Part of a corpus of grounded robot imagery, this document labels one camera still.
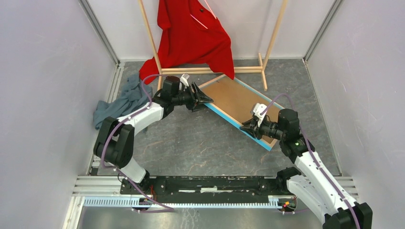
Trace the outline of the blue picture frame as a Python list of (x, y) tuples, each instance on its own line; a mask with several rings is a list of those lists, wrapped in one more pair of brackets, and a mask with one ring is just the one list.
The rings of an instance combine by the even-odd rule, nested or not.
[(199, 85), (199, 88), (213, 99), (213, 102), (206, 106), (236, 129), (252, 118), (251, 110), (255, 104), (267, 106), (272, 101), (241, 80), (232, 80), (224, 74)]

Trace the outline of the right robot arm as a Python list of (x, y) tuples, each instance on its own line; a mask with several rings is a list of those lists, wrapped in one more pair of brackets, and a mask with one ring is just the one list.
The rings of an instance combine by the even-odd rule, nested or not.
[(251, 111), (252, 118), (243, 122), (240, 130), (256, 139), (267, 136), (278, 140), (283, 154), (294, 164), (277, 173), (277, 191), (298, 197), (317, 216), (324, 229), (370, 229), (371, 207), (359, 203), (324, 166), (301, 131), (298, 113), (281, 109), (278, 120), (272, 122), (266, 111), (264, 104), (256, 104)]

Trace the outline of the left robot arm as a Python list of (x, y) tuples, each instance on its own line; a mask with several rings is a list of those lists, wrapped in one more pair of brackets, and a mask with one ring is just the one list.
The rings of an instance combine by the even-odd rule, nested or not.
[(188, 75), (167, 76), (162, 88), (138, 110), (119, 118), (103, 120), (94, 146), (94, 155), (100, 158), (100, 166), (114, 168), (132, 181), (138, 194), (149, 191), (149, 172), (133, 157), (134, 137), (150, 124), (167, 117), (176, 106), (185, 106), (197, 111), (214, 100), (206, 95), (196, 83), (188, 82)]

